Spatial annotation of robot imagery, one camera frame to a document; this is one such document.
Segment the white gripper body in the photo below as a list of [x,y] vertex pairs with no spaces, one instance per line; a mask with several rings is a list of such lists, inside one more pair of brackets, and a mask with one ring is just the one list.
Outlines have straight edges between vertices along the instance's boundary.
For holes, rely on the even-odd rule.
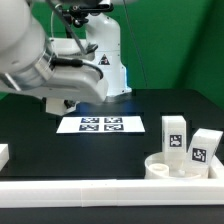
[[103,74],[87,65],[56,67],[53,76],[39,87],[22,88],[8,74],[0,74],[0,92],[3,93],[101,103],[106,99],[107,91],[108,82]]

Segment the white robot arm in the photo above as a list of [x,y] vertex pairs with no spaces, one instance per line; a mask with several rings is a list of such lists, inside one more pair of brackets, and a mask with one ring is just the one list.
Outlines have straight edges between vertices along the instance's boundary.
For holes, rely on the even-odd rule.
[[[45,33],[31,6],[50,6],[69,32]],[[0,92],[71,107],[127,94],[120,26],[107,13],[121,0],[0,0]]]

